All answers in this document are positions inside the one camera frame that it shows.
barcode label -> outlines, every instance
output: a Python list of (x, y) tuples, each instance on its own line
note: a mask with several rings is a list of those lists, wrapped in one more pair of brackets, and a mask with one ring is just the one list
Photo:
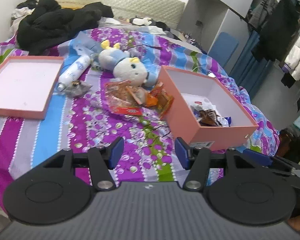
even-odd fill
[(190, 143), (190, 147), (197, 147), (197, 148), (210, 148), (211, 145), (214, 144), (214, 141), (213, 142), (196, 142), (196, 143)]

white bottle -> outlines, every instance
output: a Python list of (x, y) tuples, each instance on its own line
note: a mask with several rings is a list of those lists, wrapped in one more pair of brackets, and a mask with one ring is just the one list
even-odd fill
[(62, 91), (68, 87), (72, 81), (78, 80), (82, 73), (91, 64), (91, 58), (88, 55), (79, 57), (60, 77), (58, 90)]

metal screw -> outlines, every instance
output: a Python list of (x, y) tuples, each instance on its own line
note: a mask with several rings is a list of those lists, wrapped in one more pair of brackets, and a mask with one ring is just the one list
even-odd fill
[(201, 183), (196, 180), (190, 180), (186, 183), (186, 187), (189, 189), (198, 189), (201, 187)]
[(112, 188), (113, 183), (109, 180), (102, 180), (98, 182), (97, 186), (101, 189), (110, 189)]
[(145, 188), (146, 188), (146, 189), (152, 189), (152, 188), (153, 188), (153, 185), (152, 185), (152, 184), (145, 185)]

bedspread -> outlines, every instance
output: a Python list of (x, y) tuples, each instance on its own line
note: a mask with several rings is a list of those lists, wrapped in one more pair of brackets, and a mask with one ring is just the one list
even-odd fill
[[(278, 147), (278, 131), (253, 106), (249, 95), (238, 87), (223, 68), (211, 57), (176, 45), (160, 36), (128, 32), (113, 28), (85, 31), (96, 41), (109, 39), (111, 45), (121, 43), (146, 65), (148, 71), (158, 73), (161, 65), (207, 74), (213, 72), (236, 97), (259, 127), (238, 150), (250, 148), (265, 155), (274, 155)], [(15, 47), (15, 37), (0, 44), (0, 56), (6, 49), (14, 55), (27, 52)], [(64, 72), (79, 56), (72, 41), (48, 49), (47, 56), (65, 57)], [(156, 112), (143, 108), (143, 116), (112, 114), (105, 103), (104, 84), (112, 78), (110, 72), (88, 68), (80, 77), (93, 85), (82, 98), (67, 98), (55, 92), (45, 120), (0, 117), (0, 205), (5, 188), (32, 167), (57, 151), (71, 147), (74, 153), (87, 152), (90, 147), (109, 145), (117, 136), (125, 140), (124, 152), (114, 171), (110, 171), (118, 185), (120, 181), (172, 181), (182, 185), (188, 171), (182, 169), (174, 154), (174, 140), (166, 122)], [(223, 175), (221, 169), (211, 169), (208, 183)], [(76, 176), (91, 183), (89, 169), (76, 169)]]

plush duck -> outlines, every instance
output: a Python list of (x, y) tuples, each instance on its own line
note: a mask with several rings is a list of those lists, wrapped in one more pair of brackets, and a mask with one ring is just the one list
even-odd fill
[(102, 69), (113, 71), (115, 78), (130, 80), (133, 86), (151, 87), (156, 84), (157, 77), (147, 72), (139, 58), (131, 58), (128, 51), (121, 51), (119, 43), (110, 47), (110, 41), (105, 40), (101, 43), (101, 47), (104, 50), (99, 54), (99, 66)]

